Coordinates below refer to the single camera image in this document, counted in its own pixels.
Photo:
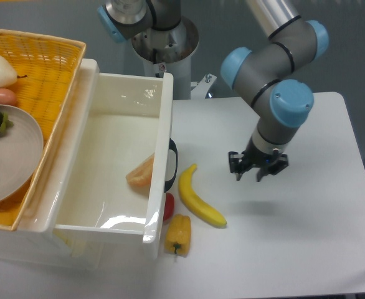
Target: orange slice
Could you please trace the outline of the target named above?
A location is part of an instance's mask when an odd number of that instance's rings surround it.
[[[153,153],[126,175],[127,183],[130,186],[143,187],[151,184],[154,157],[155,154]]]

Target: red tomato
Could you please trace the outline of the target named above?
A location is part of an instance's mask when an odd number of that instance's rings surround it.
[[[174,196],[166,193],[166,202],[164,203],[163,222],[170,219],[174,213]]]

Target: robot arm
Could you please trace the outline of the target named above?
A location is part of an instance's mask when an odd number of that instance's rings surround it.
[[[260,168],[260,181],[288,166],[283,152],[314,102],[307,85],[282,78],[319,57],[329,38],[318,22],[303,21],[288,0],[248,3],[270,44],[256,53],[235,49],[223,61],[221,76],[260,116],[245,151],[229,153],[230,171],[240,180],[246,171]]]
[[[116,42],[124,42],[149,28],[171,30],[181,21],[179,0],[108,0],[98,8],[104,28]]]
[[[191,56],[199,35],[181,15],[180,0],[108,0],[98,14],[114,41],[131,39],[146,75],[168,72],[174,77],[174,99],[191,97]]]

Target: banana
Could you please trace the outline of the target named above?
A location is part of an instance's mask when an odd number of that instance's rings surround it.
[[[227,221],[224,216],[204,202],[193,190],[191,186],[192,174],[196,170],[196,164],[192,164],[184,170],[178,180],[178,190],[181,201],[186,207],[203,221],[206,221],[216,227],[225,227]]]

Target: gray floor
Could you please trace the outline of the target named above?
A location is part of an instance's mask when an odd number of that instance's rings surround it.
[[[116,45],[97,17],[105,0],[43,0],[0,2],[0,28],[51,34],[87,43],[86,58],[102,72],[143,75],[140,60],[129,45]],[[184,0],[183,14],[200,34],[192,58],[192,79],[206,73],[220,76],[223,59],[236,47],[252,50],[267,44],[261,28],[243,0]],[[365,152],[365,0],[293,0],[304,19],[326,26],[330,47],[324,56],[299,70],[293,78],[314,92],[341,93],[348,107],[362,154]],[[236,96],[219,77],[217,97]]]

